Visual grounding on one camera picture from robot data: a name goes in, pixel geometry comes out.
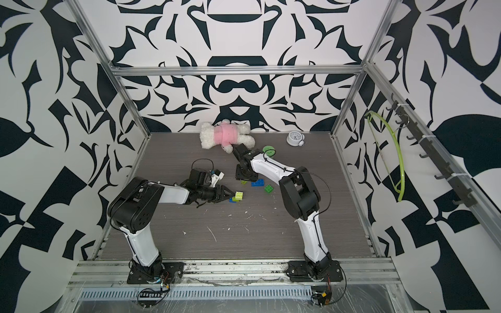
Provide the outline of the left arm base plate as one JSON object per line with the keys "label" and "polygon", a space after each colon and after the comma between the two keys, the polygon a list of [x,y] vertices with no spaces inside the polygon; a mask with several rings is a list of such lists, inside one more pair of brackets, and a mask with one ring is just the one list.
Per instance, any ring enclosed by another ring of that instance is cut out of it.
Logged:
{"label": "left arm base plate", "polygon": [[131,260],[127,284],[169,284],[183,276],[184,267],[183,262],[154,262],[145,267]]}

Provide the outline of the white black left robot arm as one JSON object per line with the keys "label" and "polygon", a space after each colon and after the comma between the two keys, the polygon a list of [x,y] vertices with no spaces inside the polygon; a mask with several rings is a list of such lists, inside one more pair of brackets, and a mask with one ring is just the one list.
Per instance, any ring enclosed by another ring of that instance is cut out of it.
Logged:
{"label": "white black left robot arm", "polygon": [[152,276],[160,275],[162,257],[156,247],[150,224],[161,203],[198,207],[220,203],[236,193],[227,186],[212,182],[209,172],[192,169],[180,184],[166,185],[143,177],[134,177],[108,207],[113,228],[124,233],[133,254],[133,264]]}

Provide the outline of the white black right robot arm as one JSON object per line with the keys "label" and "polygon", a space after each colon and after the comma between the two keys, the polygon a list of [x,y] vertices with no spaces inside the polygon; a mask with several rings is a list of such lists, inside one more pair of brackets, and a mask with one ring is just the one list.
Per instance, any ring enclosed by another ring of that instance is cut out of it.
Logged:
{"label": "white black right robot arm", "polygon": [[314,273],[325,271],[331,254],[320,228],[321,195],[311,173],[305,167],[286,166],[243,144],[233,146],[233,155],[238,161],[237,179],[256,182],[264,176],[279,186],[285,209],[299,224],[306,264]]}

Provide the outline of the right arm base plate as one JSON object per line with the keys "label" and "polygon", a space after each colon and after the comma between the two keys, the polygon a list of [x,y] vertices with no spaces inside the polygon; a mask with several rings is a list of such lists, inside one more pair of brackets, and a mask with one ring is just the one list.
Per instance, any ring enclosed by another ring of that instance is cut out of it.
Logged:
{"label": "right arm base plate", "polygon": [[289,261],[286,275],[291,282],[341,282],[343,271],[338,261],[327,262]]}

